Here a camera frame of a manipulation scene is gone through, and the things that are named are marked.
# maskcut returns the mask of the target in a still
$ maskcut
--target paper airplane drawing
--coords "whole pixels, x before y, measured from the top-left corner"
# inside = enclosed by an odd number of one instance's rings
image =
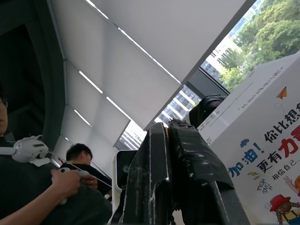
[[[277,98],[283,99],[286,96],[287,96],[287,93],[286,93],[286,86],[285,86],[285,88],[282,89],[282,91],[279,93],[279,95],[277,95]]]

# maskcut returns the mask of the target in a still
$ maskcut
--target cartoon character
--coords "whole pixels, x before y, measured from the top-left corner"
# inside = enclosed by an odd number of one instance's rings
[[[300,225],[300,210],[291,210],[292,207],[300,208],[299,203],[290,202],[290,197],[277,195],[271,199],[270,212],[275,211],[279,224],[286,221],[290,225]]]
[[[293,185],[292,180],[286,176],[283,178],[285,180],[285,183],[298,195],[300,196],[300,176],[298,176],[294,182],[295,185]]]

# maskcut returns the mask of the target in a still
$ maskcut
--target white cardboard box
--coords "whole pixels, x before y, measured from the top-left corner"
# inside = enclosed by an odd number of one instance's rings
[[[198,127],[252,224],[279,224],[273,209],[300,202],[299,86],[300,53],[261,64]],[[283,224],[300,224],[298,206]]]

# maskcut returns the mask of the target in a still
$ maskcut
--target window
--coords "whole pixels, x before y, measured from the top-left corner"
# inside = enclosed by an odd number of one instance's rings
[[[299,1],[257,0],[218,45],[217,57],[208,56],[201,67],[234,90],[259,64],[300,50],[299,15]]]
[[[167,127],[173,118],[178,120],[183,119],[187,111],[191,110],[200,101],[201,99],[190,88],[184,85],[183,89],[154,121],[163,122],[164,126]],[[143,131],[136,123],[131,121],[122,134],[120,141],[129,149],[137,150],[141,146],[146,134],[146,131]]]

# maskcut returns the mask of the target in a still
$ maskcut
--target tree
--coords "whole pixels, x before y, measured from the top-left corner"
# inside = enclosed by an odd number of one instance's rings
[[[225,69],[219,79],[229,91],[233,91],[244,80],[244,75],[238,68],[231,68]]]
[[[225,56],[222,57],[222,62],[227,69],[238,68],[244,62],[243,54],[237,50],[227,49]]]
[[[220,80],[233,90],[259,64],[300,50],[300,0],[265,0],[237,34],[243,52],[226,53]]]

